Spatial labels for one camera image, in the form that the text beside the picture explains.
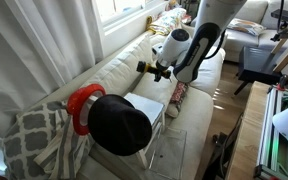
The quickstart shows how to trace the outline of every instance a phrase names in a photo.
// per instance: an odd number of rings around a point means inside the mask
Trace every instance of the white couch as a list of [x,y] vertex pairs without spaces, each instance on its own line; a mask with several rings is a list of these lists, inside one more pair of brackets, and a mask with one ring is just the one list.
[[[247,0],[236,18],[252,21],[263,25],[266,29],[259,36],[227,29],[227,41],[224,49],[225,60],[238,62],[239,53],[243,46],[258,47],[272,50],[278,41],[270,40],[277,32],[277,19],[271,17],[271,12],[280,9],[280,0]],[[284,3],[284,10],[288,10],[288,1]],[[288,47],[288,40],[282,46],[281,51]]]
[[[154,82],[152,74],[136,71],[138,61],[153,63],[151,47],[163,42],[165,36],[151,35],[146,32],[129,43],[126,48],[116,51],[103,61],[76,77],[32,108],[46,102],[66,100],[78,88],[92,83],[101,84],[107,94],[125,95],[127,92],[159,101],[165,105],[164,113],[172,111],[170,97],[177,80],[172,82],[161,79]],[[221,75],[225,51],[208,61],[204,61],[199,70],[198,79],[189,87],[177,117],[165,116],[168,127],[187,131],[183,159],[182,179],[194,179],[198,169],[204,141],[213,113],[212,96]],[[120,157],[94,144],[90,156],[77,174],[77,179],[159,179],[161,176],[143,169],[135,155]]]

